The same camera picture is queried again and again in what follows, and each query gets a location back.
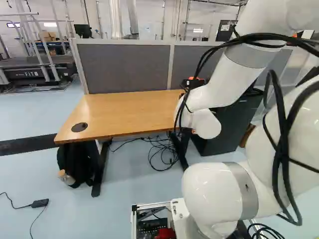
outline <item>ceiling light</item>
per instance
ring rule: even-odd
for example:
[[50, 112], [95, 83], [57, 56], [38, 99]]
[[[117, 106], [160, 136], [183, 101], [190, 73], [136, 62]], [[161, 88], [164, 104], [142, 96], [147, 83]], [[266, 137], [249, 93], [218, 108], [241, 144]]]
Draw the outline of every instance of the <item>ceiling light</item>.
[[194, 28], [193, 32], [197, 32], [197, 33], [202, 33], [204, 31], [204, 29], [201, 28]]
[[44, 22], [43, 25], [46, 27], [56, 27], [56, 22]]

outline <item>power adapter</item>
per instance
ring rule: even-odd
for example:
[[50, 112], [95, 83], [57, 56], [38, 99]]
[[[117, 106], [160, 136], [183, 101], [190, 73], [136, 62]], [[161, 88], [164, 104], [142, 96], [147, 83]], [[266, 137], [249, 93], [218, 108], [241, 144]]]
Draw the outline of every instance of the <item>power adapter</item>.
[[30, 206], [32, 208], [41, 208], [47, 206], [49, 203], [49, 199], [41, 199], [41, 200], [36, 200], [34, 201]]

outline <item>ceiling pipe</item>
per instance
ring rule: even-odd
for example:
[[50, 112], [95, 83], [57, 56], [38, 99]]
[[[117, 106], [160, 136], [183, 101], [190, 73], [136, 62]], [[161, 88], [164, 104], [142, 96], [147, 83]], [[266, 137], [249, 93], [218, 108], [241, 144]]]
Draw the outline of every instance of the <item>ceiling pipe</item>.
[[138, 24], [138, 14], [136, 11], [136, 0], [127, 0], [126, 1], [129, 11], [129, 18], [131, 24], [131, 34], [139, 34], [139, 24]]
[[212, 3], [212, 4], [218, 4], [218, 5], [225, 5], [225, 6], [244, 6], [244, 5], [247, 4], [247, 3], [240, 4], [241, 2], [244, 2], [244, 1], [240, 1], [240, 2], [238, 2], [237, 4], [234, 4], [234, 3], [223, 3], [223, 2], [210, 1], [210, 0], [192, 0], [192, 1], [206, 2], [206, 3]]
[[111, 39], [123, 39], [120, 0], [109, 0], [111, 17]]

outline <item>black floor stripe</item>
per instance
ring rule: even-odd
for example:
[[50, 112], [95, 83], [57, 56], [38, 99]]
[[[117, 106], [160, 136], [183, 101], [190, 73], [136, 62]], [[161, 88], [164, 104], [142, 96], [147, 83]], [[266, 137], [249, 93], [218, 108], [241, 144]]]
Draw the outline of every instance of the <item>black floor stripe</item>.
[[54, 143], [55, 136], [56, 133], [53, 133], [29, 138], [0, 141], [0, 156], [58, 147], [58, 145]]

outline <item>treadmill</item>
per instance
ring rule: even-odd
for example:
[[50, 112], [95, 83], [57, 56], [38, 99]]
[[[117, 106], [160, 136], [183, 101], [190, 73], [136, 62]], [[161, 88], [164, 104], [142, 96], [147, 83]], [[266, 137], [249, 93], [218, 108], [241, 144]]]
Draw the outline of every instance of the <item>treadmill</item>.
[[[51, 58], [55, 64], [60, 81], [72, 81], [71, 76], [77, 73], [73, 57], [69, 55], [56, 55], [51, 56]], [[2, 84], [13, 84], [15, 86], [58, 85], [59, 83], [54, 78], [47, 56], [41, 55], [41, 59], [48, 72], [49, 81], [46, 81], [44, 77], [38, 58], [36, 56], [28, 56], [0, 60], [0, 78], [3, 76], [1, 73], [6, 77], [6, 81], [2, 79]]]

